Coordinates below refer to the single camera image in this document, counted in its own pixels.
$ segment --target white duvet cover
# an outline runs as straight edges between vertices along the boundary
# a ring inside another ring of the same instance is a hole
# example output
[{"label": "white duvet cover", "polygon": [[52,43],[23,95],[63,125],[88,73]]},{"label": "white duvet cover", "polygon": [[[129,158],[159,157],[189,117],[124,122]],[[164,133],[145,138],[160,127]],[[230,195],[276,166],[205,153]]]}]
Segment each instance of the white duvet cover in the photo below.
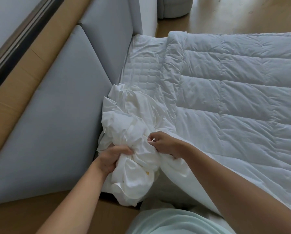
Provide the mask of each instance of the white duvet cover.
[{"label": "white duvet cover", "polygon": [[[291,209],[291,33],[137,35],[121,77],[166,105],[180,137]],[[203,189],[186,192],[207,206]]]}]

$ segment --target gray headboard panel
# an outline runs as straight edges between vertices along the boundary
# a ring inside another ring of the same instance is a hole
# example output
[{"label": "gray headboard panel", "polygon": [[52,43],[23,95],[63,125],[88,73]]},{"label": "gray headboard panel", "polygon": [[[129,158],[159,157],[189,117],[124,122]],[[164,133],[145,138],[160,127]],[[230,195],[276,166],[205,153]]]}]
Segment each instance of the gray headboard panel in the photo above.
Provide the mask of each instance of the gray headboard panel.
[{"label": "gray headboard panel", "polygon": [[117,84],[133,34],[128,0],[93,0],[80,25],[110,81]]},{"label": "gray headboard panel", "polygon": [[111,86],[76,26],[0,152],[0,203],[76,184],[93,160]]}]

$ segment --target left hand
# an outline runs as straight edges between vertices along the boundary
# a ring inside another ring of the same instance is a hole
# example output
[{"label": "left hand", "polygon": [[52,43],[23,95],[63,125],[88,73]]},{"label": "left hand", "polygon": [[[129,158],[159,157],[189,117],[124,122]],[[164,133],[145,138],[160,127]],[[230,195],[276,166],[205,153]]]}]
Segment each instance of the left hand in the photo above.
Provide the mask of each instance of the left hand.
[{"label": "left hand", "polygon": [[116,168],[116,161],[121,153],[132,155],[134,152],[127,145],[111,144],[107,149],[100,153],[96,158],[99,168],[103,173],[109,174]]}]

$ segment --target right hand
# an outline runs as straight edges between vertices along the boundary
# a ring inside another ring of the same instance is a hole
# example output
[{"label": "right hand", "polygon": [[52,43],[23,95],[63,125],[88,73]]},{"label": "right hand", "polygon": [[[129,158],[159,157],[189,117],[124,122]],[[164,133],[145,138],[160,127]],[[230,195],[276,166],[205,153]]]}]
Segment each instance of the right hand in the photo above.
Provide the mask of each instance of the right hand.
[{"label": "right hand", "polygon": [[180,156],[177,154],[177,147],[181,144],[181,140],[176,139],[162,131],[153,132],[148,137],[148,143],[156,148],[160,153],[171,154],[175,158]]}]

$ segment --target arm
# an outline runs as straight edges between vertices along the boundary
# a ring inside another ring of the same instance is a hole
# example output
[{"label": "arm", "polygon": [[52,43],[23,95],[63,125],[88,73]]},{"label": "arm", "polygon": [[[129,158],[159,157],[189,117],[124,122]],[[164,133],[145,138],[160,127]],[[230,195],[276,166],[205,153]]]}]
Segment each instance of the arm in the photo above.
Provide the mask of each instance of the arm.
[{"label": "arm", "polygon": [[182,157],[228,224],[238,234],[291,234],[291,210],[194,146],[151,133],[159,152]]},{"label": "arm", "polygon": [[102,152],[37,234],[87,233],[102,185],[121,153],[132,151],[127,146],[113,146]]}]

